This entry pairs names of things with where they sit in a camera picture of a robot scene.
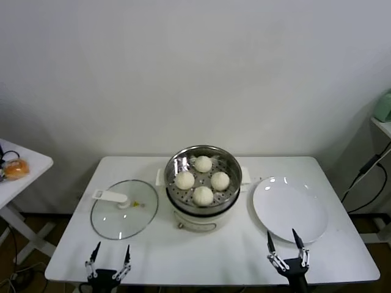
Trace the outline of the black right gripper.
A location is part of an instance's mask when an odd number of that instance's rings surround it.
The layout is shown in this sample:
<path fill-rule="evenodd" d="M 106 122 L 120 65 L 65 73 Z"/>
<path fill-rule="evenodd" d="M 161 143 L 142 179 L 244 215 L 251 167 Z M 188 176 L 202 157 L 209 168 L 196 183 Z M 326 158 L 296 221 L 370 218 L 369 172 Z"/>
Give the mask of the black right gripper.
<path fill-rule="evenodd" d="M 276 268 L 278 272 L 288 280 L 291 292 L 307 293 L 307 280 L 305 274 L 309 268 L 309 250 L 304 247 L 302 239 L 299 237 L 295 229 L 292 229 L 294 241 L 299 249 L 299 258 L 291 258 L 283 260 L 276 252 L 271 233 L 267 231 L 267 246 L 269 262 Z"/>

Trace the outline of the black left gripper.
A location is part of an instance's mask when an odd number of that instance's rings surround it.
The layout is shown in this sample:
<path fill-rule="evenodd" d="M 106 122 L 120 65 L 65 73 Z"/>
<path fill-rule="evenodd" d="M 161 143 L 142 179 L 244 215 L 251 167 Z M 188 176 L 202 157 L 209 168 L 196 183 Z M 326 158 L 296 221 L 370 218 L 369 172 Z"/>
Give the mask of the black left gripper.
<path fill-rule="evenodd" d="M 92 287 L 93 293 L 110 293 L 114 288 L 119 286 L 118 280 L 123 280 L 131 270 L 131 246 L 127 246 L 123 267 L 117 272 L 116 270 L 109 269 L 96 270 L 95 260 L 100 249 L 100 245 L 101 242 L 97 244 L 89 260 L 85 262 L 88 284 Z"/>

